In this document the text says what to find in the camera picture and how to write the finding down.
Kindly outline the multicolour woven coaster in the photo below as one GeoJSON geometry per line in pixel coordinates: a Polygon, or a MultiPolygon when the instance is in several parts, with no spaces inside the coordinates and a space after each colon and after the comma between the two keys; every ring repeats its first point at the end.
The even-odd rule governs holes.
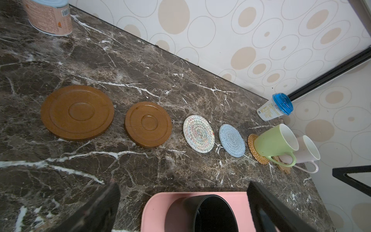
{"type": "Polygon", "coordinates": [[[199,153],[208,153],[214,146],[214,132],[208,121],[201,116],[187,117],[183,123],[183,134],[190,147],[199,153]]]}

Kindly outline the brown wooden coaster front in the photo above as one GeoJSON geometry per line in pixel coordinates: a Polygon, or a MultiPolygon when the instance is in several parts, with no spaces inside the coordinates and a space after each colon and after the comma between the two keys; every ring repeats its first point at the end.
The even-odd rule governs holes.
{"type": "Polygon", "coordinates": [[[155,148],[164,144],[173,128],[167,111],[150,101],[134,104],[126,113],[124,126],[128,137],[144,148],[155,148]]]}

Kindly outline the cork paw coaster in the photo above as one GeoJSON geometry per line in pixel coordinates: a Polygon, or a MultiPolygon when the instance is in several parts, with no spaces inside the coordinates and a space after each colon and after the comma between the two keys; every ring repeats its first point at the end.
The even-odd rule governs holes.
{"type": "MultiPolygon", "coordinates": [[[[273,159],[276,160],[276,161],[278,161],[278,162],[283,163],[283,162],[280,160],[280,158],[279,158],[278,156],[273,157],[273,159]]],[[[285,174],[290,174],[290,173],[291,173],[291,167],[284,167],[284,166],[282,166],[282,165],[278,165],[278,168],[279,168],[282,172],[284,172],[285,174]]]]}

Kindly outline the rattan woven coaster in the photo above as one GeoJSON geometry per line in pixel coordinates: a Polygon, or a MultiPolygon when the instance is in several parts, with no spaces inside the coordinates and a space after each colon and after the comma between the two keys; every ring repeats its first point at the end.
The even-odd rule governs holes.
{"type": "Polygon", "coordinates": [[[262,157],[258,154],[258,152],[255,149],[254,142],[258,138],[258,135],[256,134],[250,134],[247,138],[248,147],[250,150],[250,153],[254,157],[254,159],[259,162],[260,164],[267,165],[269,163],[269,160],[265,157],[262,157]]]}

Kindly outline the brown wooden coaster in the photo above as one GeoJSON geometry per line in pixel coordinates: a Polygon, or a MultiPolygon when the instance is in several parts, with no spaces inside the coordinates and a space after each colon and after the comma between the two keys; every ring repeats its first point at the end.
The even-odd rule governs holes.
{"type": "Polygon", "coordinates": [[[155,148],[164,144],[173,128],[167,111],[150,101],[134,104],[126,113],[124,126],[128,137],[144,148],[155,148]]]}
{"type": "Polygon", "coordinates": [[[57,137],[68,141],[90,140],[113,122],[115,109],[101,90],[82,85],[60,88],[41,107],[41,120],[57,137]]]}

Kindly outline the blue woven coaster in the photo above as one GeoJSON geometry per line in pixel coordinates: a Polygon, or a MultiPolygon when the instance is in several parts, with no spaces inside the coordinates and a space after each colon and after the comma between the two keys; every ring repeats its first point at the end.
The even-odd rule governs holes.
{"type": "Polygon", "coordinates": [[[245,142],[233,126],[230,124],[221,125],[218,135],[222,147],[228,154],[236,158],[245,154],[245,142]]]}

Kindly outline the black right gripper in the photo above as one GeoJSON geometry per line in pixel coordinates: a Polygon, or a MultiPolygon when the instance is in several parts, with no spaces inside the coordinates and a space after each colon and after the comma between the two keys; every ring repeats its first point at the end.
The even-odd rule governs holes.
{"type": "Polygon", "coordinates": [[[370,173],[370,172],[371,172],[370,165],[341,167],[341,168],[333,168],[332,176],[346,183],[347,185],[359,190],[360,192],[368,196],[371,196],[370,186],[349,176],[349,174],[370,173]]]}

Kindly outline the green mug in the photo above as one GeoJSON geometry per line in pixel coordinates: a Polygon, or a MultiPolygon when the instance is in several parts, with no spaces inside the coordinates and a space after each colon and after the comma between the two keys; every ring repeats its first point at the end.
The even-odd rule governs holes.
{"type": "Polygon", "coordinates": [[[278,165],[292,167],[297,162],[294,152],[299,150],[299,143],[287,125],[279,124],[259,135],[254,141],[254,148],[260,156],[278,165]],[[282,155],[289,155],[292,158],[291,163],[285,164],[273,159],[282,155]]]}

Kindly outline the black mug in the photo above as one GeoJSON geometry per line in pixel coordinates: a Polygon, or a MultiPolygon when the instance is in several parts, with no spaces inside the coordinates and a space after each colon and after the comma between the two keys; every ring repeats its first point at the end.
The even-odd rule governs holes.
{"type": "Polygon", "coordinates": [[[166,232],[237,232],[235,214],[227,201],[214,194],[180,198],[169,207],[166,232]]]}

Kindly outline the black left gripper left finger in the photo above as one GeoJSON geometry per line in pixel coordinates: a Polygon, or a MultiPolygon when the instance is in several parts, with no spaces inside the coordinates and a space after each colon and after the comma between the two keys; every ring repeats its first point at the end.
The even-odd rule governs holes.
{"type": "Polygon", "coordinates": [[[116,221],[120,189],[111,180],[74,214],[53,228],[52,232],[110,232],[116,221]]]}

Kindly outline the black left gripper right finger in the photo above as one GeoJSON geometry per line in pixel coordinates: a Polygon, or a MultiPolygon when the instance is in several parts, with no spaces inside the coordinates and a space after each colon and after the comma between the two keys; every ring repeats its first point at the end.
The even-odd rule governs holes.
{"type": "Polygon", "coordinates": [[[316,231],[258,182],[251,181],[246,193],[257,232],[316,231]]]}

